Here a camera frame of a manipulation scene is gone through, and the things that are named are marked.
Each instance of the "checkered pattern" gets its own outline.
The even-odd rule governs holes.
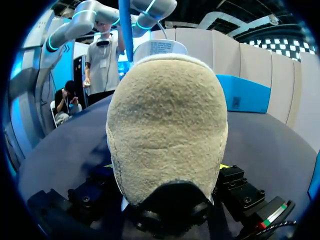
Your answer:
[[[295,39],[266,38],[266,39],[255,39],[255,40],[252,40],[249,42],[243,42],[243,43],[287,56],[299,62],[301,61],[300,52],[315,54],[314,46],[310,46],[306,42],[295,40]]]

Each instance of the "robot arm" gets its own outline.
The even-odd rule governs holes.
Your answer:
[[[131,15],[133,37],[141,37],[158,21],[169,16],[177,6],[176,0],[131,0],[131,8],[141,12],[139,16]],[[55,52],[66,42],[89,33],[95,21],[104,21],[117,26],[120,24],[119,10],[105,6],[96,0],[80,3],[71,22],[55,30],[46,41],[46,49]]]

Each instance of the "plush head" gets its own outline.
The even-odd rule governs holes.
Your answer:
[[[131,205],[174,180],[210,197],[228,123],[223,89],[205,63],[179,54],[144,58],[114,92],[105,129],[116,182]]]

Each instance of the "black pants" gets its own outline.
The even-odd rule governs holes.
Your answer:
[[[88,105],[91,106],[92,104],[95,104],[96,102],[99,102],[100,100],[114,94],[114,92],[115,92],[115,90],[91,94],[91,95],[87,96]]]

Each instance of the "white partition wall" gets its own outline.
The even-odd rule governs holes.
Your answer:
[[[165,29],[164,30],[166,33],[166,36],[168,37],[169,40],[176,40],[176,29],[175,28],[170,28],[170,29]],[[162,30],[158,31],[152,31],[151,32],[151,39],[166,39],[165,34]]]
[[[87,55],[88,48],[89,44],[75,42],[73,49],[73,59],[76,59],[77,57],[80,57],[82,55]]]
[[[318,152],[320,149],[320,60],[301,52],[301,101],[294,130]]]
[[[214,73],[240,77],[239,42],[216,30],[212,36]]]
[[[294,94],[294,61],[272,52],[272,83],[267,113],[287,124]]]
[[[301,100],[301,86],[302,86],[302,75],[301,75],[301,63],[298,61],[293,61],[294,67],[294,85],[293,85],[293,96],[291,108],[286,122],[287,126],[294,128],[296,123],[297,114],[300,107]]]
[[[272,63],[269,51],[240,43],[240,78],[271,87]]]
[[[176,28],[175,40],[182,43],[188,50],[188,55],[214,68],[214,46],[212,31],[198,28]]]

